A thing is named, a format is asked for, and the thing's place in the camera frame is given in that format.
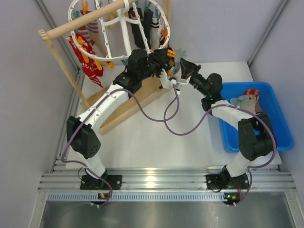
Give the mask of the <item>orange clothes peg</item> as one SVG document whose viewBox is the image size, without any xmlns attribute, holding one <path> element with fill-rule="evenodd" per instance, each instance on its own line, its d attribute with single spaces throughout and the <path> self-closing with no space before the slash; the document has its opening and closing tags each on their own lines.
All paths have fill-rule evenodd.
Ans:
<svg viewBox="0 0 304 228">
<path fill-rule="evenodd" d="M 163 43 L 162 43 L 162 44 L 160 43 L 160 45 L 163 46 L 164 43 L 168 40 L 169 35 L 168 35 L 168 32 L 167 32 L 166 29 L 161 29 L 161 35 L 162 35 L 162 37 L 163 37 Z M 171 50 L 171 49 L 169 48 L 169 44 L 167 44 L 167 45 L 165 45 L 165 46 L 166 46 L 166 48 L 168 49 L 167 56 L 169 56 L 169 57 L 176 57 L 176 52 L 173 51 L 173 50 Z"/>
</svg>

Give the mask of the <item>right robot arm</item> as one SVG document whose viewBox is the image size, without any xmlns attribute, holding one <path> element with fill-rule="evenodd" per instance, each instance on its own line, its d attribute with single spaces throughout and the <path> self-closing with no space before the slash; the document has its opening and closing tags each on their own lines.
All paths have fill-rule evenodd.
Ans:
<svg viewBox="0 0 304 228">
<path fill-rule="evenodd" d="M 276 153 L 276 140 L 269 117 L 233 106 L 222 95 L 222 77 L 217 73 L 204 78 L 201 66 L 181 59 L 181 77 L 204 95 L 202 108 L 238 132 L 239 152 L 220 172 L 221 186 L 233 188 L 246 176 L 249 166 L 258 158 Z"/>
</svg>

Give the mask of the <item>white round clip hanger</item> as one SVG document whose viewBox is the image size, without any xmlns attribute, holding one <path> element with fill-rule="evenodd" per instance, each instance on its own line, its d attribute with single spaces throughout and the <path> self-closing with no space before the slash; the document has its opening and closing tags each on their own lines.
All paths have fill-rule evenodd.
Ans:
<svg viewBox="0 0 304 228">
<path fill-rule="evenodd" d="M 151 53 L 156 49 L 151 49 L 151 25 L 152 18 L 159 20 L 158 34 L 160 36 L 160 43 L 163 43 L 163 37 L 161 35 L 161 29 L 166 29 L 169 35 L 168 40 L 163 46 L 159 46 L 158 49 L 166 48 L 165 45 L 169 44 L 171 38 L 171 28 L 167 21 L 165 13 L 162 9 L 162 5 L 155 0 L 141 0 L 130 3 L 127 8 L 121 8 L 116 10 L 118 13 L 118 23 L 112 29 L 109 30 L 106 22 L 106 14 L 101 18 L 96 19 L 98 22 L 99 35 L 102 41 L 102 45 L 107 53 L 105 57 L 94 45 L 92 46 L 95 51 L 95 55 L 89 54 L 82 49 L 81 38 L 77 40 L 76 34 L 79 33 L 78 29 L 71 31 L 69 36 L 72 36 L 73 41 L 76 43 L 77 48 L 86 56 L 95 59 L 100 62 L 106 61 L 121 61 L 126 60 L 134 49 L 141 48 Z"/>
</svg>

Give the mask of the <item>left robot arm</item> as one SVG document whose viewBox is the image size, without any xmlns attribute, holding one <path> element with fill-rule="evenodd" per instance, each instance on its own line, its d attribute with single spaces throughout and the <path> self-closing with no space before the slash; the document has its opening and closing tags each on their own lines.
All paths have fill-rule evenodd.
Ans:
<svg viewBox="0 0 304 228">
<path fill-rule="evenodd" d="M 107 184 L 107 170 L 99 157 L 101 142 L 97 137 L 99 127 L 123 103 L 141 87 L 143 80 L 170 70 L 168 49 L 156 49 L 150 54 L 135 49 L 128 57 L 128 64 L 109 86 L 103 96 L 78 117 L 66 122 L 67 142 L 80 156 L 79 164 L 85 171 L 85 179 L 98 189 Z"/>
</svg>

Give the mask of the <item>brown argyle sock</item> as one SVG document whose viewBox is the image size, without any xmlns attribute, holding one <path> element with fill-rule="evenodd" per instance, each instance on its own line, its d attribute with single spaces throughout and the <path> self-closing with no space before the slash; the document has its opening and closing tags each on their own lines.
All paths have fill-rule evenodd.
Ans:
<svg viewBox="0 0 304 228">
<path fill-rule="evenodd" d="M 174 57 L 167 56 L 167 61 L 168 61 L 170 68 L 175 67 L 175 58 Z"/>
</svg>

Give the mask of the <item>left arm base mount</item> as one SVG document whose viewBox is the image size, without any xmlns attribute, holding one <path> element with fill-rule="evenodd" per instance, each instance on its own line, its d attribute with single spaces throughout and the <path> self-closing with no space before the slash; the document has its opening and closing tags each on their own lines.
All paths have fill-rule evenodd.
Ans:
<svg viewBox="0 0 304 228">
<path fill-rule="evenodd" d="M 120 190 L 122 185 L 122 175 L 108 175 L 105 179 L 113 190 Z M 109 190 L 110 187 L 100 179 L 90 175 L 83 175 L 80 184 L 81 190 Z"/>
</svg>

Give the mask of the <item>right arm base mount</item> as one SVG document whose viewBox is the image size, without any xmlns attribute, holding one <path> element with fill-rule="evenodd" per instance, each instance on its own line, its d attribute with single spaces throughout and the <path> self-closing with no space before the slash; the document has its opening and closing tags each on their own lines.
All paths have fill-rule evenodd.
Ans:
<svg viewBox="0 0 304 228">
<path fill-rule="evenodd" d="M 206 175 L 207 189 L 213 192 L 222 190 L 247 190 L 249 188 L 250 179 L 246 174 L 238 177 L 230 177 L 227 173 L 208 174 Z"/>
</svg>

